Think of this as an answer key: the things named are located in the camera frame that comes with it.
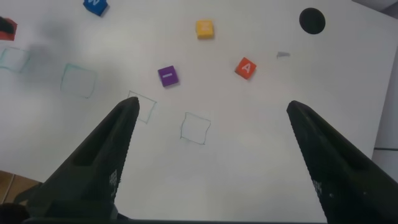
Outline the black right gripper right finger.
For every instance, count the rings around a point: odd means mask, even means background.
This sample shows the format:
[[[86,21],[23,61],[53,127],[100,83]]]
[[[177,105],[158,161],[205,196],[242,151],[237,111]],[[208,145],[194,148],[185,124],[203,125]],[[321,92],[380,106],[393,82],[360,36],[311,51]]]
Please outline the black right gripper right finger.
[[[309,106],[287,107],[328,223],[397,223],[397,182]]]

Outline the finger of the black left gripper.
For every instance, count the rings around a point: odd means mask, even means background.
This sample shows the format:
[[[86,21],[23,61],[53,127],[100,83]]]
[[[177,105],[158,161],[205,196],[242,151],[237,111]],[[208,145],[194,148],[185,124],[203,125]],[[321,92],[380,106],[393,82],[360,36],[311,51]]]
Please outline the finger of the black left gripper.
[[[1,32],[7,34],[15,33],[14,22],[8,18],[0,17],[0,27],[1,27]]]

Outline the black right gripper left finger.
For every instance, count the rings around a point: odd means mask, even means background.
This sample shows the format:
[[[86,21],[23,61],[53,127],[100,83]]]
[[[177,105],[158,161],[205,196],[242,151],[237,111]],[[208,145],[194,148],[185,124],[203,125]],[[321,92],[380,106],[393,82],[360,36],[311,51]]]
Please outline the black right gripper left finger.
[[[115,220],[139,100],[119,102],[27,203],[32,220]]]

